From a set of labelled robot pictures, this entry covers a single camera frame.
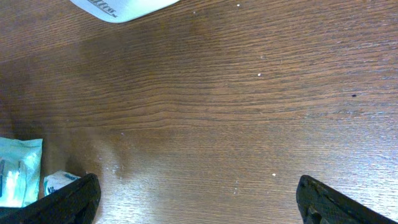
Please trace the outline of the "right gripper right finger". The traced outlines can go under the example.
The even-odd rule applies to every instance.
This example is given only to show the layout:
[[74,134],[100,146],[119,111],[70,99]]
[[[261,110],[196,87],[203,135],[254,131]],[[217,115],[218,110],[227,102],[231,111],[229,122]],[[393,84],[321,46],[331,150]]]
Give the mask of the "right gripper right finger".
[[296,201],[304,224],[397,224],[309,175],[301,176]]

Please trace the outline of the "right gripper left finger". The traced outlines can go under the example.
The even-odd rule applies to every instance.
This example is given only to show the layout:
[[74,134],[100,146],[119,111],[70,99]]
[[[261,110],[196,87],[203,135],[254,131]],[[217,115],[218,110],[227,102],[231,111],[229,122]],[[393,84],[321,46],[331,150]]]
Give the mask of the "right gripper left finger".
[[24,208],[2,207],[1,223],[91,224],[100,198],[97,175],[87,174]]

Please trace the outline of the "small white green packet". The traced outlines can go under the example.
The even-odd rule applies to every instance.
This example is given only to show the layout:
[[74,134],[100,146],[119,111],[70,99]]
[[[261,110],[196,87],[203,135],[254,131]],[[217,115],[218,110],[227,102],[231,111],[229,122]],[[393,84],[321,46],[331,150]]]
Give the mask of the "small white green packet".
[[64,186],[80,179],[79,176],[58,170],[44,178],[44,196],[48,196]]

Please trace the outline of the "teal wet wipes pack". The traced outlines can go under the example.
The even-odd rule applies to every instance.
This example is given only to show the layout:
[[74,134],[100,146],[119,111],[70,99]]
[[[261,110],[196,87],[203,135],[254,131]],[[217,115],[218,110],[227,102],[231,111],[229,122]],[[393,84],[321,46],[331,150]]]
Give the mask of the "teal wet wipes pack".
[[1,206],[22,208],[38,200],[42,139],[1,138]]

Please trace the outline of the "white barcode scanner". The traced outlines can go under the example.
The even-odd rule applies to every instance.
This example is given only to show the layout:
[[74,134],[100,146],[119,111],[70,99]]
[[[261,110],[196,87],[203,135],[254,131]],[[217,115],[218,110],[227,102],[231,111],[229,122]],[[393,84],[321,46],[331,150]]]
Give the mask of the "white barcode scanner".
[[168,7],[179,0],[71,0],[98,19],[124,23]]

